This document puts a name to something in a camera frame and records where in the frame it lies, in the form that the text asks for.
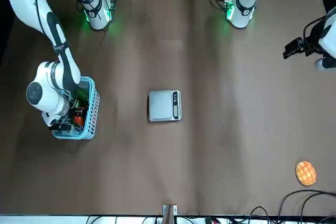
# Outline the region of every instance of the green led light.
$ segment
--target green led light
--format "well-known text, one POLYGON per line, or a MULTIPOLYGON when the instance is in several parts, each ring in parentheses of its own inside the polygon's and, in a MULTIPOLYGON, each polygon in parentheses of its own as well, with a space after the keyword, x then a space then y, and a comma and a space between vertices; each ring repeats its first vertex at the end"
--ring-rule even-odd
POLYGON ((226 12, 226 18, 228 20, 231 20, 232 19, 232 16, 233 16, 233 12, 235 11, 235 7, 234 6, 231 6, 230 9, 227 10, 226 12))
POLYGON ((105 17, 107 20, 111 20, 111 12, 110 10, 103 9, 103 12, 105 14, 105 17))
POLYGON ((88 17, 88 15, 86 14, 85 10, 84 10, 84 13, 85 13, 85 16, 86 16, 86 21, 89 22, 89 17, 88 17))
POLYGON ((252 9, 252 11, 251 11, 251 16, 250 16, 250 20, 252 19, 252 17, 253 17, 253 12, 254 12, 254 7, 253 7, 253 9, 252 9))

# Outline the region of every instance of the green object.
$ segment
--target green object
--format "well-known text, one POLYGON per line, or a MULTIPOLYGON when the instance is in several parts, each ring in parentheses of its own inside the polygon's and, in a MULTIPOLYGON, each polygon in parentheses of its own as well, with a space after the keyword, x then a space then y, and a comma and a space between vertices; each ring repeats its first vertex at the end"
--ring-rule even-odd
POLYGON ((76 97, 81 101, 82 106, 87 106, 89 104, 89 94, 86 90, 78 88, 76 90, 76 97))
POLYGON ((228 20, 231 20, 232 19, 232 16, 233 16, 233 12, 235 11, 235 7, 234 6, 231 6, 227 12, 226 12, 226 18, 228 20))
POLYGON ((89 21, 89 17, 88 17, 88 15, 86 14, 85 10, 84 10, 84 13, 85 13, 85 16, 86 16, 86 21, 87 21, 87 22, 90 22, 90 21, 89 21))
POLYGON ((251 16, 250 16, 250 20, 252 19, 252 17, 253 17, 253 13, 254 13, 254 10, 255 10, 255 7, 253 7, 253 9, 252 9, 252 13, 251 13, 251 16))

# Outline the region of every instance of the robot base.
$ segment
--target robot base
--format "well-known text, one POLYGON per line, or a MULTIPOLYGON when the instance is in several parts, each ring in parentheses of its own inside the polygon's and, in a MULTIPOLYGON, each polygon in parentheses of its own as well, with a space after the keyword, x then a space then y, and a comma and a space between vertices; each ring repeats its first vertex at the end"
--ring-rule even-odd
POLYGON ((235 27, 244 28, 252 19, 254 10, 255 8, 248 15, 244 16, 237 7, 237 0, 232 0, 232 6, 227 10, 226 19, 235 27))
POLYGON ((95 17, 89 10, 85 11, 86 19, 93 30, 103 30, 112 21, 114 4, 111 0, 101 0, 101 8, 95 17))

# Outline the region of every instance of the red object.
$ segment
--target red object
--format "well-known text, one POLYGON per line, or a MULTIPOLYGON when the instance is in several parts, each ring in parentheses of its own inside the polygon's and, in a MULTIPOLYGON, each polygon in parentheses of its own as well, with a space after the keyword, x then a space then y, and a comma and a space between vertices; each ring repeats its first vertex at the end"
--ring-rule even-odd
POLYGON ((85 120, 82 116, 75 116, 73 118, 74 122, 79 126, 85 126, 85 120))

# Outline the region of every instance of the basket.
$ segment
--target basket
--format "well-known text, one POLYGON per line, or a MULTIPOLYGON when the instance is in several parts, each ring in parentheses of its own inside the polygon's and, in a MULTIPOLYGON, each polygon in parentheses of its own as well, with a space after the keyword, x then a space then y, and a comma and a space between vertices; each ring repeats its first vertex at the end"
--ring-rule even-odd
MULTIPOLYGON (((90 77, 83 76, 80 79, 79 87, 87 90, 89 92, 89 109, 85 120, 85 125, 74 126, 71 124, 71 119, 64 117, 61 119, 60 124, 70 124, 72 125, 71 131, 51 131, 54 137, 59 139, 69 139, 69 140, 80 140, 86 139, 90 140, 95 136, 97 115, 99 108, 99 94, 95 89, 94 81, 90 77)), ((71 96, 70 91, 61 90, 64 96, 66 96, 69 101, 74 102, 75 99, 71 96)))

